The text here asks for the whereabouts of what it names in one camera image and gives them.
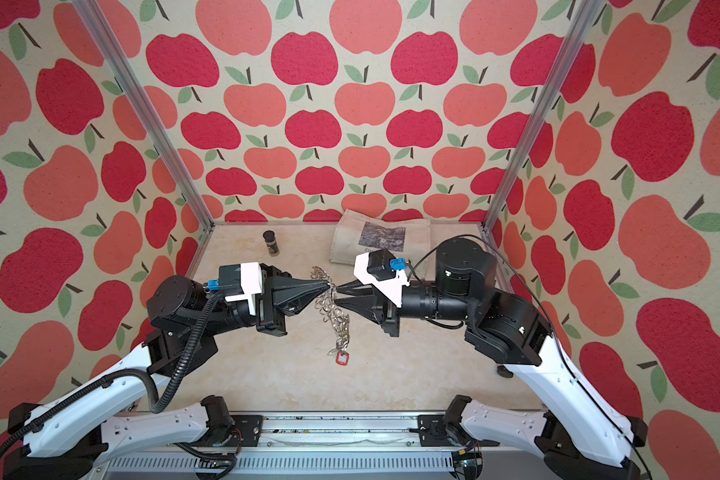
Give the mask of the metal disc with key rings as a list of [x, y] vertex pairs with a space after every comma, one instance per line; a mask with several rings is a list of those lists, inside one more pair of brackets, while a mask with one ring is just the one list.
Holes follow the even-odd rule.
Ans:
[[315, 308], [323, 317], [323, 321], [331, 324], [336, 335], [336, 345], [329, 351], [329, 354], [333, 354], [336, 357], [339, 355], [348, 356], [347, 347], [350, 343], [350, 318], [347, 313], [335, 304], [336, 284], [329, 274], [319, 266], [312, 267], [311, 278], [313, 280], [325, 281], [328, 285], [328, 289], [321, 293], [315, 300]]

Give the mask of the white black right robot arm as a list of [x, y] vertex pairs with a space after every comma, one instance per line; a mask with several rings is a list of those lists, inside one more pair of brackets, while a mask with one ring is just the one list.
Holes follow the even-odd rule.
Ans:
[[435, 278], [423, 281], [387, 250], [357, 256], [355, 279], [336, 305], [400, 333], [404, 318], [460, 321], [464, 339], [505, 367], [543, 402], [543, 413], [489, 407], [456, 396], [444, 415], [452, 443], [496, 442], [541, 458], [561, 479], [643, 479], [646, 423], [623, 415], [564, 351], [546, 312], [495, 285], [497, 258], [479, 237], [458, 235], [433, 249]]

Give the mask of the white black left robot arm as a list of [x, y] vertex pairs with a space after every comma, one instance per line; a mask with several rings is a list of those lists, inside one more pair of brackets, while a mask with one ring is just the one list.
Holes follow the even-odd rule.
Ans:
[[183, 380], [217, 353], [216, 336], [250, 327], [283, 336], [286, 318], [329, 289], [324, 279], [295, 279], [258, 262], [222, 266], [204, 284], [164, 280], [147, 302], [154, 330], [144, 342], [66, 396], [11, 410], [0, 478], [81, 479], [161, 444], [188, 450], [241, 439], [220, 396], [170, 409]]

